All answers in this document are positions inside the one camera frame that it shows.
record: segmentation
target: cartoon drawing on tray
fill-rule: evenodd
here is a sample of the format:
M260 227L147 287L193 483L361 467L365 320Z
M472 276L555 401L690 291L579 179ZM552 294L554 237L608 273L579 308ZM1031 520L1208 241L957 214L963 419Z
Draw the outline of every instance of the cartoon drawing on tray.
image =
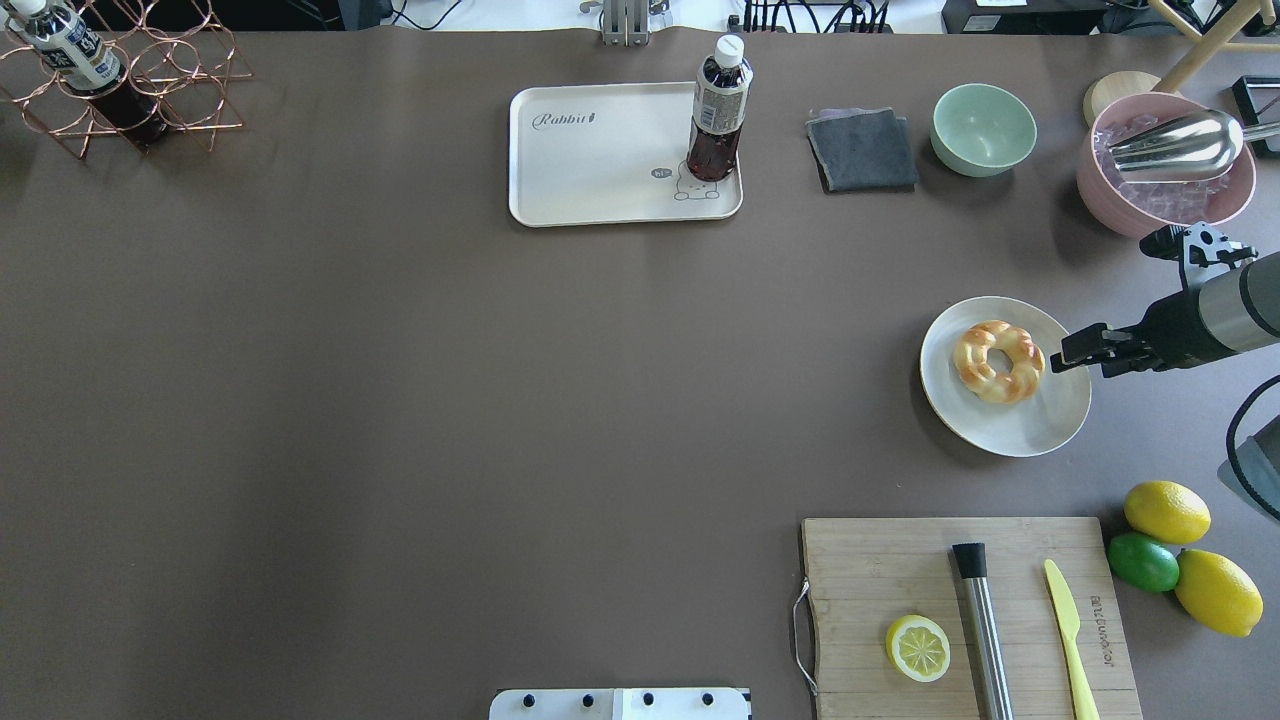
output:
M695 178L689 167L681 163L680 176L676 178L676 200L716 200L719 197L718 184Z

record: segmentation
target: lemon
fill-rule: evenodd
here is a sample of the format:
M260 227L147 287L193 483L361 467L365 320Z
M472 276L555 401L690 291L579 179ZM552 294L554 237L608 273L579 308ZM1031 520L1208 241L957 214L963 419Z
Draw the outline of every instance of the lemon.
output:
M1243 638L1262 619L1262 593L1239 565L1216 552L1184 550L1174 594L1192 618L1208 628Z
M1210 524L1201 496L1170 480L1135 486L1124 498L1124 516L1133 529L1170 544L1201 539Z
M904 615L888 626L884 650L893 666L919 683L932 683L951 666L951 643L937 623L923 615Z

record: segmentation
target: green bowl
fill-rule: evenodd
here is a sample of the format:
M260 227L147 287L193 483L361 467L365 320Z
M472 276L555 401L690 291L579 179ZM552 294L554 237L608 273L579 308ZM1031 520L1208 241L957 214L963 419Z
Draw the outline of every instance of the green bowl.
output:
M933 106L929 132L938 159L973 178L1021 163L1036 147L1036 118L1014 94L984 83L952 87Z

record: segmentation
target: white tray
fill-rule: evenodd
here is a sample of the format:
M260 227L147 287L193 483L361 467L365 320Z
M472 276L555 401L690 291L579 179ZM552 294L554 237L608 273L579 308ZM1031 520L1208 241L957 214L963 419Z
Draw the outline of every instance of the white tray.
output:
M507 204L529 227L713 220L742 205L741 168L689 174L694 83L531 87L511 100Z
M750 691L608 688L502 691L489 720L751 720Z

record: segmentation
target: white bottle cap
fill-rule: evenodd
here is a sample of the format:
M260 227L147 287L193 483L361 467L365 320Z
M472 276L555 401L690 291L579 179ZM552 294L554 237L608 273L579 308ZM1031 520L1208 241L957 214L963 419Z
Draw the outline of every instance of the white bottle cap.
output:
M741 65L744 47L745 44L741 37L736 35L722 36L716 42L716 64L722 68L736 68Z
M49 6L49 0L9 0L13 12L24 18L40 14Z

